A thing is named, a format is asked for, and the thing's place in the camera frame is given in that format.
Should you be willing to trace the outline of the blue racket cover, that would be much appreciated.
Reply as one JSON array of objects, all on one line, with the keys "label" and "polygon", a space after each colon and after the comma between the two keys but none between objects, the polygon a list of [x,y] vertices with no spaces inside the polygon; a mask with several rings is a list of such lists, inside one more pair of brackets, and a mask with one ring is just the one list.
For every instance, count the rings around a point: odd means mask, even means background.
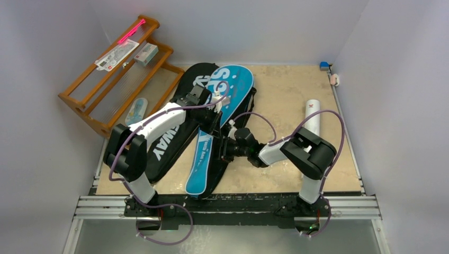
[{"label": "blue racket cover", "polygon": [[242,128],[252,111],[257,92],[252,71],[242,65],[216,68],[205,84],[220,102],[212,108],[212,119],[201,124],[195,154],[185,191],[198,199],[210,196],[232,162],[233,140],[228,136],[232,127]]}]

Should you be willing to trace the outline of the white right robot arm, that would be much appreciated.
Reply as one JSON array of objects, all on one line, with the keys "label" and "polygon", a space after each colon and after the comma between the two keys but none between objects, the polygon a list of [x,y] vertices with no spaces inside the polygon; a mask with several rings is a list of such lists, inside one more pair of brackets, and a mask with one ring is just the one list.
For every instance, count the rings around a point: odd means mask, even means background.
[{"label": "white right robot arm", "polygon": [[219,151],[219,158],[225,162],[245,157],[256,168],[290,161],[303,175],[297,201],[297,208],[303,215],[317,210],[326,171],[338,155],[331,143],[303,127],[276,144],[258,142],[248,128],[236,129],[231,137],[221,138]]}]

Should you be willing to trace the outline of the black Crossway racket cover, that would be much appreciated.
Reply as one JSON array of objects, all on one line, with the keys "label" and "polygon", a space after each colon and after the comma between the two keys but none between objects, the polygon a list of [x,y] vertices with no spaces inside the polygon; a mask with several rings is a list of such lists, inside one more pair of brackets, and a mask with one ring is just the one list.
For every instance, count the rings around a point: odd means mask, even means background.
[{"label": "black Crossway racket cover", "polygon": [[[173,96],[174,102],[189,93],[195,85],[205,86],[213,72],[219,66],[215,63],[201,62],[190,66],[179,80]],[[171,128],[156,139],[147,152],[146,176],[150,183],[161,180],[174,165],[182,152],[198,133],[198,124],[186,120],[181,125]]]}]

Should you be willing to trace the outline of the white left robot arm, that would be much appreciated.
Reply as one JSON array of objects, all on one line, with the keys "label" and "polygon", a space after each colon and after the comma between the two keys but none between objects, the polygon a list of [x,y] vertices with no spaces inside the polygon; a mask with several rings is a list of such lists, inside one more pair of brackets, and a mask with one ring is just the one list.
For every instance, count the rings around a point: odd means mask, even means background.
[{"label": "white left robot arm", "polygon": [[124,185],[144,216],[154,215],[161,207],[157,191],[146,175],[151,144],[186,121],[197,123],[208,134],[219,131],[222,106],[228,102],[229,93],[228,83],[223,84],[224,94],[196,85],[149,117],[130,126],[118,124],[113,128],[103,157],[110,169],[109,180]]}]

